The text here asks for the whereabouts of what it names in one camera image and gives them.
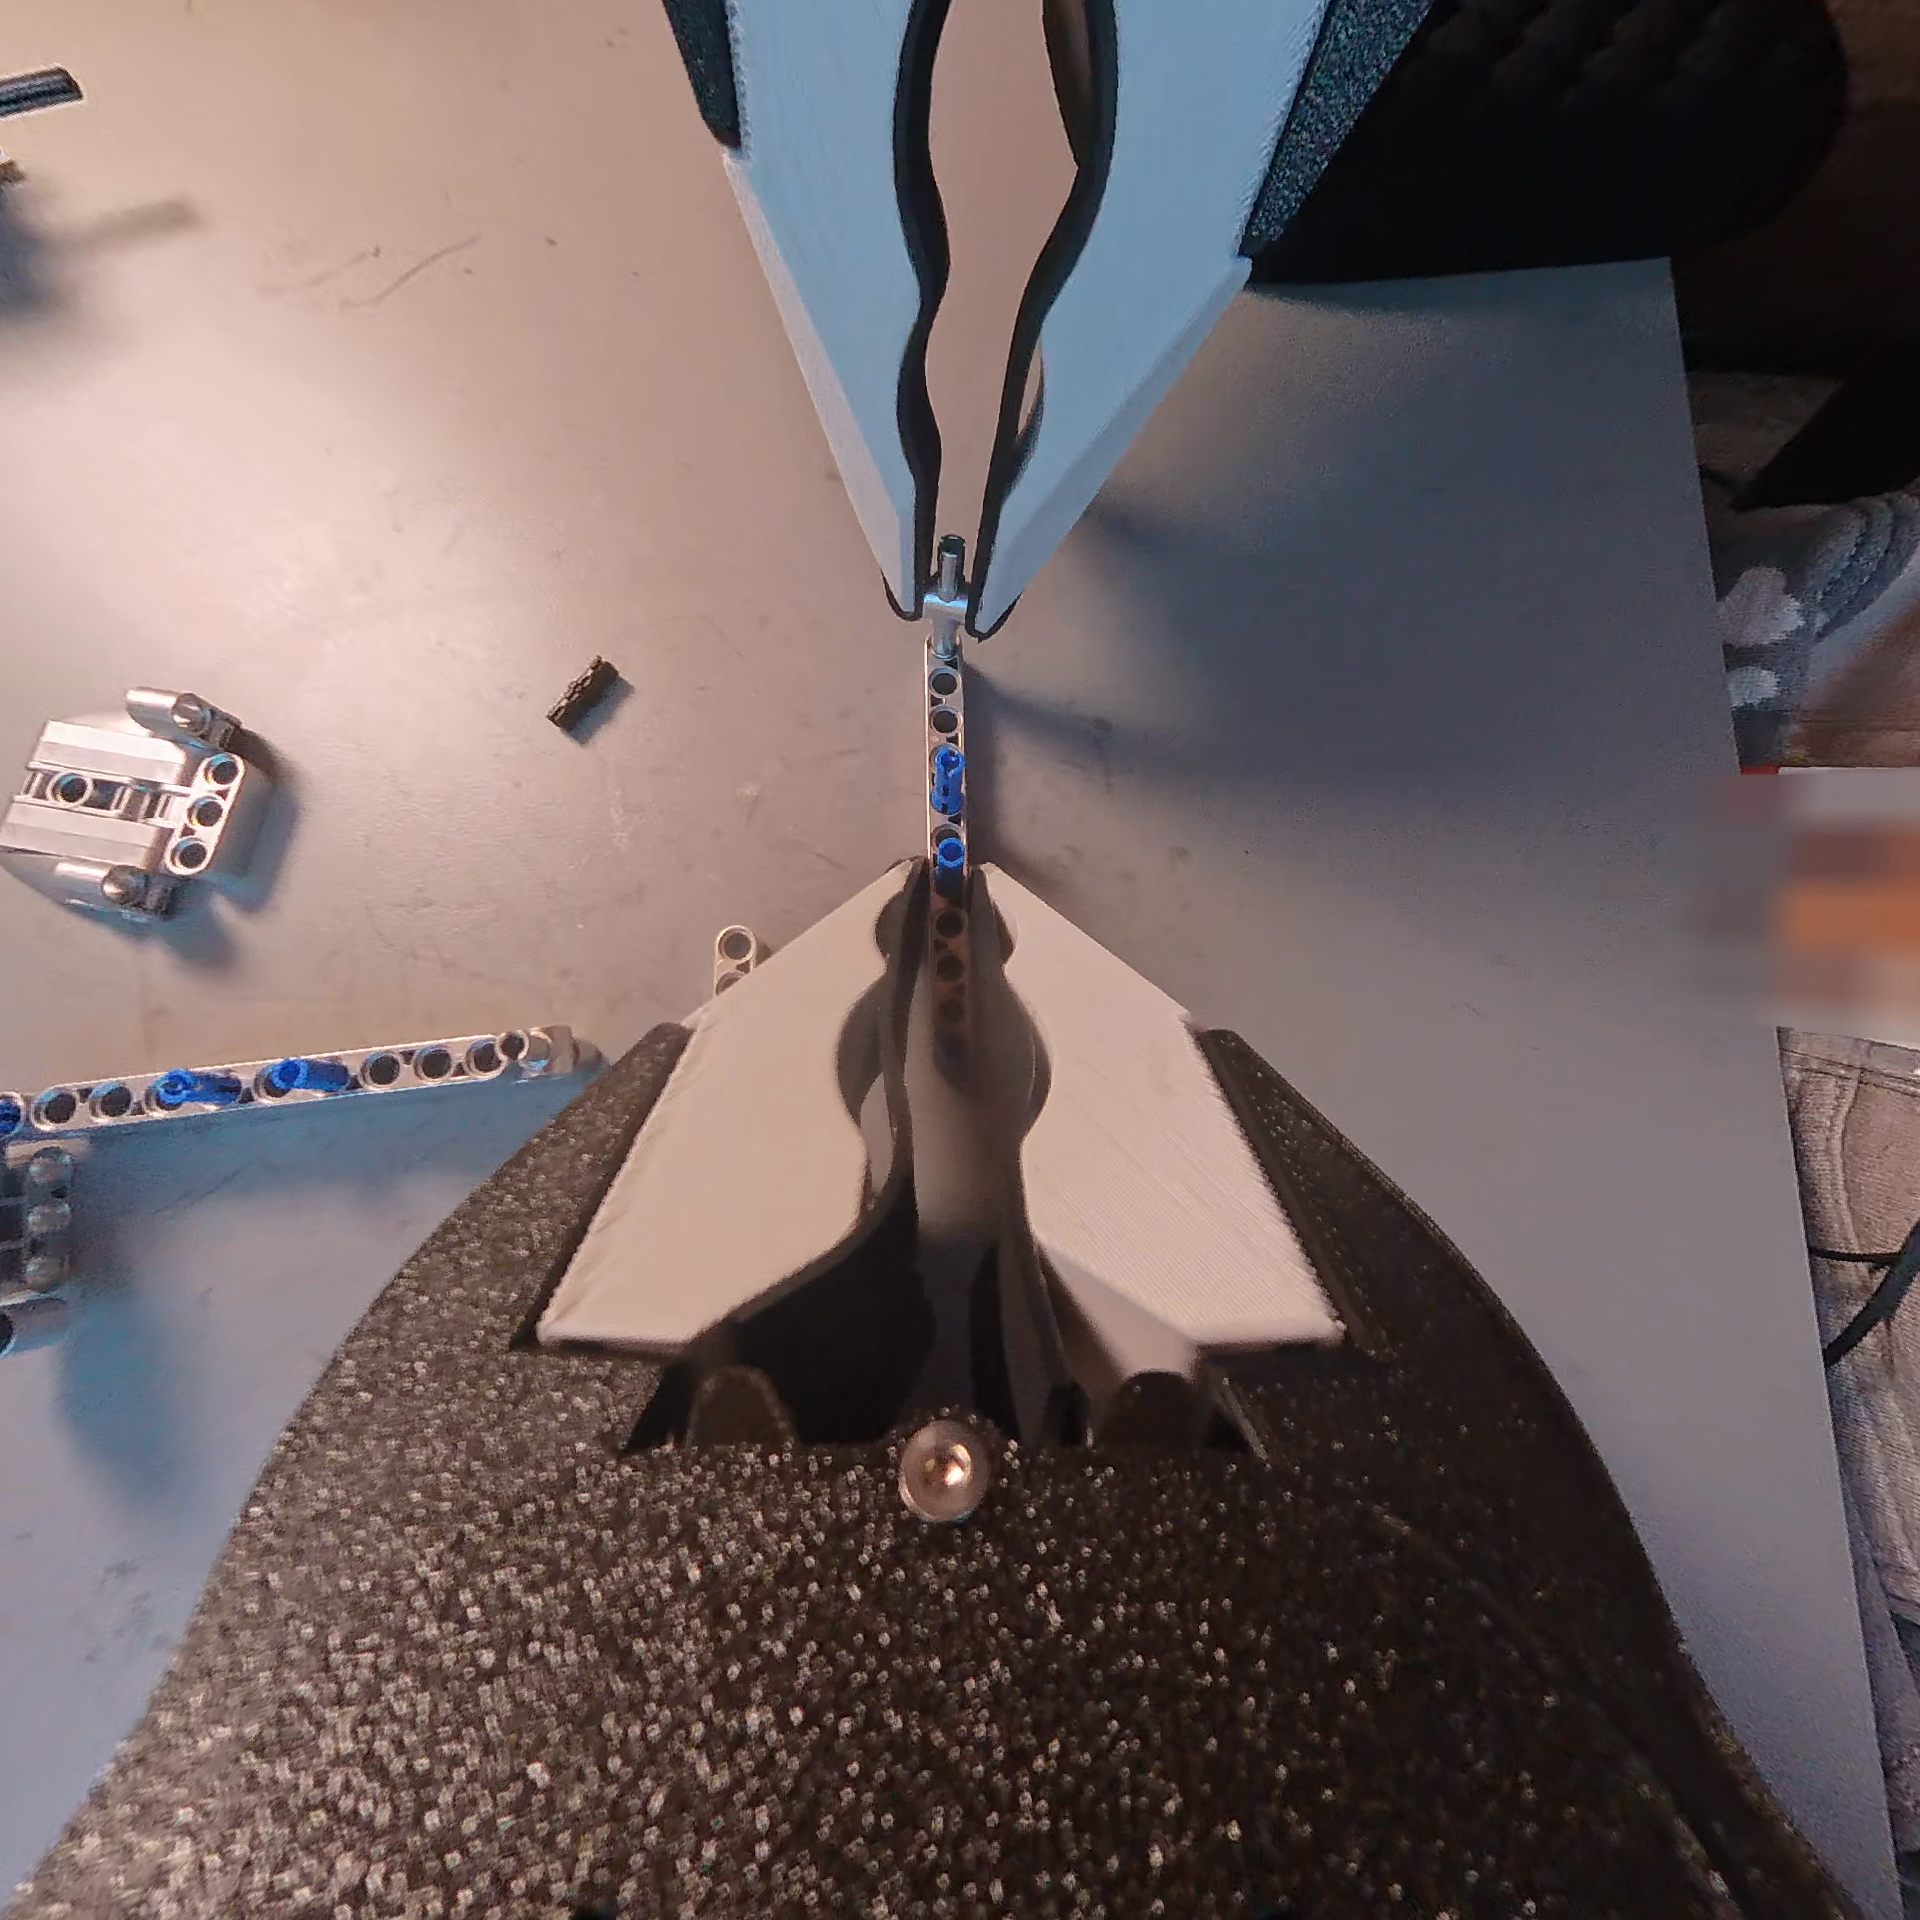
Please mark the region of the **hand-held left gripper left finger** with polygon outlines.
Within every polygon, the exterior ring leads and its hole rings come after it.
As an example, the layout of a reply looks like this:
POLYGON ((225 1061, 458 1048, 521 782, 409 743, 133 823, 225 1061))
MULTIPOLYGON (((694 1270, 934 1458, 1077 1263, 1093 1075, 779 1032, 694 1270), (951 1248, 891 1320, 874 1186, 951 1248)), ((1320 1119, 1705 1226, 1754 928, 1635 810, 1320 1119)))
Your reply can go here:
POLYGON ((928 1357, 904 1087, 928 875, 904 862, 686 1040, 538 1316, 544 1348, 764 1372, 807 1443, 899 1420, 928 1357))

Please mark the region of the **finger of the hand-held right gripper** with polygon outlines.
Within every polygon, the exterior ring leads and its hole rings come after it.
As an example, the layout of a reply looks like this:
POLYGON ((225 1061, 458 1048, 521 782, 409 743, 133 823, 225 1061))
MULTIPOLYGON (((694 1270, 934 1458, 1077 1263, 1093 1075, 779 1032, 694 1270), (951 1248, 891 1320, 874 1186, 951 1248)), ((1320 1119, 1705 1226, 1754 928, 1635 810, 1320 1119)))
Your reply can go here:
POLYGON ((933 576, 941 437, 927 379, 949 276, 930 168, 944 1, 727 5, 727 174, 897 612, 933 576))
POLYGON ((1314 1, 1091 1, 1075 179, 1017 313, 970 633, 1057 554, 1245 284, 1242 234, 1325 18, 1314 1))

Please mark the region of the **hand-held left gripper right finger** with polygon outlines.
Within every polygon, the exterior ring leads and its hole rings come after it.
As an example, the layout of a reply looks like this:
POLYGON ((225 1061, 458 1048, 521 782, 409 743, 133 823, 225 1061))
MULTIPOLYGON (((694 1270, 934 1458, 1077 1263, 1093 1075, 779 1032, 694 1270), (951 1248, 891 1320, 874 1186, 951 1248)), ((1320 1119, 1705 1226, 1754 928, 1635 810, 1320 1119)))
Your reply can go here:
POLYGON ((1345 1322, 1186 1009, 1001 867, 976 872, 1001 945, 988 1011, 1015 1042, 1007 1213, 974 1309, 982 1406, 1023 1445, 1172 1392, 1193 1435, 1224 1362, 1334 1350, 1345 1322))

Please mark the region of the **silver engine block piece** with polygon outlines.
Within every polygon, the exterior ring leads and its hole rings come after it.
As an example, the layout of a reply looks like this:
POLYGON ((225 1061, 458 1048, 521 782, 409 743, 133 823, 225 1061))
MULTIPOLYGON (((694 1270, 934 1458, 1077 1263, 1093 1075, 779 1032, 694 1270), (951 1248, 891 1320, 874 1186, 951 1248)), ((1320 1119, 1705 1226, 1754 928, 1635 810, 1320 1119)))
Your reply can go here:
POLYGON ((193 690, 133 686, 122 713, 47 721, 7 807, 3 863, 62 904, 158 924, 241 875, 273 791, 265 749, 193 690))
POLYGON ((59 1340, 73 1280, 77 1161, 60 1144, 3 1147, 3 1357, 59 1340))

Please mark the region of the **person's black clothing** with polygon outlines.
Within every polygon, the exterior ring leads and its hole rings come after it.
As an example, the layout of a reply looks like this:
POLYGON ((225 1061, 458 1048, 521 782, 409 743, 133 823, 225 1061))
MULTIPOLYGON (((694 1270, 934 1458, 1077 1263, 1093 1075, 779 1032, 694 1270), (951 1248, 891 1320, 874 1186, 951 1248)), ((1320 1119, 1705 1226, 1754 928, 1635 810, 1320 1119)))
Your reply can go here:
POLYGON ((1827 4, 1431 4, 1253 281, 1700 251, 1789 204, 1845 94, 1827 4))

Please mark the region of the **pale patterned cloth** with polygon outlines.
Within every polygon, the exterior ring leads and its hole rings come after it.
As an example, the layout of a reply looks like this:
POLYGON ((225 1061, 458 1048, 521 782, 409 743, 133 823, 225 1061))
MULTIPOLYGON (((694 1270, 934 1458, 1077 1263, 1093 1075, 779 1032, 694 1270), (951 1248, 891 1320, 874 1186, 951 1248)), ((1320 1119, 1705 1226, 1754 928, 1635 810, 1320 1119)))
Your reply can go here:
POLYGON ((1891 1043, 1779 1034, 1827 1398, 1895 1845, 1919 1827, 1919 1076, 1891 1043))

